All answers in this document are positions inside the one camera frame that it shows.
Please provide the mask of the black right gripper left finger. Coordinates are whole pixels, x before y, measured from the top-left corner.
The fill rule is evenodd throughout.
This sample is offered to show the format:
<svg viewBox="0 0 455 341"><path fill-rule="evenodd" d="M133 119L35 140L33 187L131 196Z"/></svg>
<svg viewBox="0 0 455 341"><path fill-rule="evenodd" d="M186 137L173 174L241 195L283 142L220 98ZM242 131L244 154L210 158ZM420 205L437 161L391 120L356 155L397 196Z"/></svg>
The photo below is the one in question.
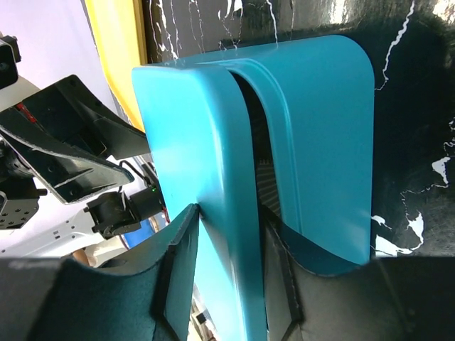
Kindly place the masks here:
<svg viewBox="0 0 455 341"><path fill-rule="evenodd" d="M185 340L198 250L190 204L138 246L92 268L1 260L2 340Z"/></svg>

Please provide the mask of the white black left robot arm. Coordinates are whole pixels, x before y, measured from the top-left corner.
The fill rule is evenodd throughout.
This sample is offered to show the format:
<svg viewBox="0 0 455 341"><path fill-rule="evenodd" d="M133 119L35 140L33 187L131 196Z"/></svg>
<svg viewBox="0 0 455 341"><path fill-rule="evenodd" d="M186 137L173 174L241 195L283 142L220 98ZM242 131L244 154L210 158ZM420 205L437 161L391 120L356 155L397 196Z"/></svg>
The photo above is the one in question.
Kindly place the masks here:
<svg viewBox="0 0 455 341"><path fill-rule="evenodd" d="M4 94L3 257L65 256L165 212L145 134L78 77L41 90L20 80Z"/></svg>

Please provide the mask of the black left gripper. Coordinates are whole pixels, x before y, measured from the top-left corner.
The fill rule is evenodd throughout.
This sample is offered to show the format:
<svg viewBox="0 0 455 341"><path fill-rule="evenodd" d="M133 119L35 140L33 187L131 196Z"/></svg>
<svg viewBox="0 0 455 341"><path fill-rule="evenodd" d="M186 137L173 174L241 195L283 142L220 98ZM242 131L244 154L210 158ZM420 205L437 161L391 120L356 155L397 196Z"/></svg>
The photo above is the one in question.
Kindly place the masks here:
<svg viewBox="0 0 455 341"><path fill-rule="evenodd" d="M133 232L140 222L167 214L155 167L136 169L129 161L150 152L146 135L106 107L76 75L65 77L1 112L1 229L16 231L38 212L51 191L73 203L129 184L133 175L145 188L127 195L106 192L82 209L87 227L105 239ZM37 188L34 177L47 189Z"/></svg>

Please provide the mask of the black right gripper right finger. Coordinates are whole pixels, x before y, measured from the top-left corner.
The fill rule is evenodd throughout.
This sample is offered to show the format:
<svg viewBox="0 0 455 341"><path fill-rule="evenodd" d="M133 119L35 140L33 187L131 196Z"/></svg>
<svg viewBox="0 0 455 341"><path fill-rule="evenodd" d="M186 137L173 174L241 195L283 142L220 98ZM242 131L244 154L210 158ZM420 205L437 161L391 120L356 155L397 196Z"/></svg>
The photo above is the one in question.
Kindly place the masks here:
<svg viewBox="0 0 455 341"><path fill-rule="evenodd" d="M405 256L358 266L261 209L271 340L453 340L454 259Z"/></svg>

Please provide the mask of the teal tin lid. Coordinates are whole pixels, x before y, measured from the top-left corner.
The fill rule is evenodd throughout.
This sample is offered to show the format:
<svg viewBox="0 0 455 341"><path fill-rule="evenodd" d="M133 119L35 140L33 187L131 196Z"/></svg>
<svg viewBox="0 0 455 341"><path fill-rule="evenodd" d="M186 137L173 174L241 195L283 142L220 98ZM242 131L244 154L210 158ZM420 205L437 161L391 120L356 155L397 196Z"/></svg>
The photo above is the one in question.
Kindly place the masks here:
<svg viewBox="0 0 455 341"><path fill-rule="evenodd" d="M144 66L132 82L170 217L200 207L195 283L222 340L266 340L247 106L219 65Z"/></svg>

